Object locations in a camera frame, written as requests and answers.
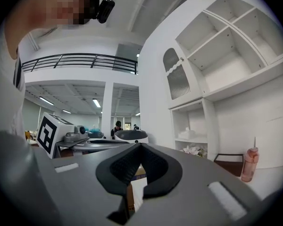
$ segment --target metal handrail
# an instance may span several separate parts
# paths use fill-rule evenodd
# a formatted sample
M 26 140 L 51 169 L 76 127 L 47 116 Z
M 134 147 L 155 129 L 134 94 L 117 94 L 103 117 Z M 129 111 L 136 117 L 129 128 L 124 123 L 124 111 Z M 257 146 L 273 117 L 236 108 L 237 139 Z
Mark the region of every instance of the metal handrail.
M 67 65 L 85 65 L 90 68 L 111 68 L 112 70 L 117 69 L 137 74 L 137 61 L 117 56 L 89 53 L 70 53 L 45 56 L 22 63 L 22 69 L 24 72 L 32 72 L 36 69 L 47 67 L 53 67 L 53 69 L 55 69 L 57 66 Z

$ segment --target person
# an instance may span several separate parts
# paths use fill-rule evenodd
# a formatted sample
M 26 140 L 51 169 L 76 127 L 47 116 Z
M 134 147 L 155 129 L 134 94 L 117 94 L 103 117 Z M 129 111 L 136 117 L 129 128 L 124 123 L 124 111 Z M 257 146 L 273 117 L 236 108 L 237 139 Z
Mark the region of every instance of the person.
M 0 130 L 25 139 L 22 105 L 24 74 L 18 45 L 37 28 L 85 24 L 99 0 L 20 0 L 0 27 Z
M 115 140 L 115 136 L 114 134 L 119 131 L 119 130 L 123 130 L 122 128 L 122 123 L 120 121 L 117 121 L 115 123 L 115 127 L 111 130 L 111 136 L 112 136 L 112 140 Z

